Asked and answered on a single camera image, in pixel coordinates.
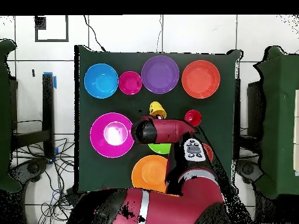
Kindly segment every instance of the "tangled wires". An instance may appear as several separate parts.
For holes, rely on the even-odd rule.
[[[62,177],[62,172],[67,172],[67,173],[73,173],[74,171],[68,170],[67,167],[74,166],[74,161],[69,160],[73,156],[70,156],[65,153],[68,149],[70,149],[72,146],[74,146],[74,143],[72,143],[69,147],[67,147],[68,138],[63,138],[63,139],[58,139],[55,141],[63,141],[64,143],[57,146],[56,148],[62,147],[62,151],[60,153],[55,154],[51,161],[53,162],[55,171],[57,173],[57,184],[58,188],[54,188],[53,186],[53,181],[48,174],[47,171],[45,171],[45,174],[47,175],[49,182],[50,182],[50,187],[53,191],[52,193],[52,199],[50,202],[44,202],[41,205],[41,212],[42,215],[38,221],[37,224],[54,224],[55,221],[60,221],[60,222],[65,222],[68,220],[68,215],[71,212],[72,205],[68,202],[66,198],[66,194],[64,193],[65,188],[65,183],[64,179]],[[31,149],[38,149],[38,152],[32,152]],[[28,151],[20,148],[18,153],[24,153],[27,155],[31,155],[36,158],[44,158],[44,150],[39,144],[34,144],[34,145],[29,145],[27,146]],[[18,156],[18,158],[27,158],[31,159],[32,157],[28,156]]]

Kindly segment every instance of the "blue tape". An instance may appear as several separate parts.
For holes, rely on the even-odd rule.
[[[58,148],[55,148],[54,154],[57,155],[59,153]],[[53,157],[51,159],[52,161],[48,163],[48,165],[52,165],[53,162],[56,162],[56,157]]]
[[[53,86],[54,86],[55,89],[57,88],[56,76],[53,76]]]

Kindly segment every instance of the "green panel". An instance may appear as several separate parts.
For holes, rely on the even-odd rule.
[[[11,178],[8,168],[11,162],[11,91],[9,89],[9,74],[6,63],[7,55],[16,48],[10,40],[0,40],[0,189],[15,193],[22,189],[19,182]]]
[[[258,68],[263,73],[266,112],[263,123],[263,158],[266,173],[256,186],[269,198],[299,194],[299,177],[293,170],[295,90],[299,89],[299,56],[285,55],[278,47],[269,50],[271,59]]]
[[[156,54],[93,52],[79,46],[79,190],[92,191],[102,186],[132,187],[131,171],[144,156],[154,153],[148,145],[135,145],[124,156],[109,159],[99,155],[92,147],[89,131],[93,122],[102,114],[117,112],[132,122],[149,114],[150,103],[158,101],[167,112],[167,118],[184,119],[190,109],[201,112],[201,127],[213,145],[221,163],[231,177],[232,132],[235,101],[235,62],[241,56],[238,50],[230,55],[163,54],[172,58],[180,69],[176,87],[166,94],[154,94],[144,86],[139,93],[128,96],[119,89],[107,99],[96,99],[84,88],[84,75],[97,63],[112,66],[120,76],[125,71],[136,71],[141,75],[145,62]],[[207,99],[194,99],[182,87],[184,68],[195,60],[212,62],[219,70],[221,82],[218,90]]]

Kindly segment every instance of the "white tile wall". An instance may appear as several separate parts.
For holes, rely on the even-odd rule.
[[[294,144],[293,167],[295,171],[299,171],[299,144]]]
[[[55,133],[74,133],[74,62],[18,61],[18,121],[42,120],[43,73],[52,72],[57,78],[54,89]],[[35,131],[36,123],[19,125],[19,132]]]
[[[0,16],[0,39],[15,40],[15,17]],[[15,51],[9,53],[8,60],[15,60]]]
[[[15,61],[7,61],[7,65],[9,68],[9,73],[11,76],[16,76],[16,67],[15,67]]]
[[[166,53],[227,53],[235,42],[236,15],[164,16]]]
[[[295,117],[299,117],[299,90],[295,91]]]
[[[39,30],[40,39],[64,39],[64,16],[46,16],[47,30]],[[90,16],[89,24],[96,32],[98,42],[107,51],[148,52],[156,51],[157,39],[161,31],[160,15]],[[41,120],[42,74],[52,72],[57,77],[54,89],[55,133],[74,133],[74,45],[86,45],[100,51],[94,33],[85,24],[84,17],[69,16],[68,43],[36,43],[34,37],[34,16],[0,16],[0,39],[15,39],[16,25],[16,71],[15,54],[9,54],[8,66],[19,81],[18,120]],[[247,85],[260,79],[254,69],[254,62],[260,61],[266,47],[280,45],[286,52],[299,49],[296,18],[290,15],[164,15],[164,51],[191,53],[226,53],[237,48],[244,51],[240,63],[241,78],[241,127],[248,126]],[[158,51],[161,51],[162,36]],[[20,132],[40,130],[39,122],[19,124]],[[72,135],[56,135],[56,139]],[[73,156],[74,149],[66,151]],[[57,188],[57,173],[53,165],[47,172],[54,188]],[[73,174],[63,172],[66,188],[74,183]],[[255,211],[255,197],[251,185],[244,184],[239,175],[235,176],[241,201],[251,215]],[[52,199],[52,190],[44,173],[37,183],[30,183],[26,193],[26,215],[29,224],[37,224],[40,205]]]
[[[293,15],[238,15],[237,49],[243,61],[260,61],[268,46],[281,46],[287,53],[299,49],[298,18]]]
[[[16,17],[17,60],[74,60],[74,45],[88,44],[88,27],[83,16],[69,16],[69,42],[35,42],[34,16]],[[48,39],[56,39],[61,33],[61,16],[56,17],[56,31],[45,30]]]
[[[89,25],[94,29],[98,42],[106,51],[156,52],[161,30],[159,18],[160,15],[89,16]],[[90,48],[101,51],[92,30],[89,39]]]
[[[299,117],[294,118],[294,144],[299,144]]]

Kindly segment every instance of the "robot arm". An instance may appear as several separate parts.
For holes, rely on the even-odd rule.
[[[141,118],[131,129],[136,143],[172,143],[166,194],[142,188],[110,189],[90,192],[76,207],[84,205],[85,197],[91,200],[91,194],[101,202],[89,210],[92,224],[230,224],[210,161],[194,132],[185,121]],[[68,224],[75,218],[71,214]]]

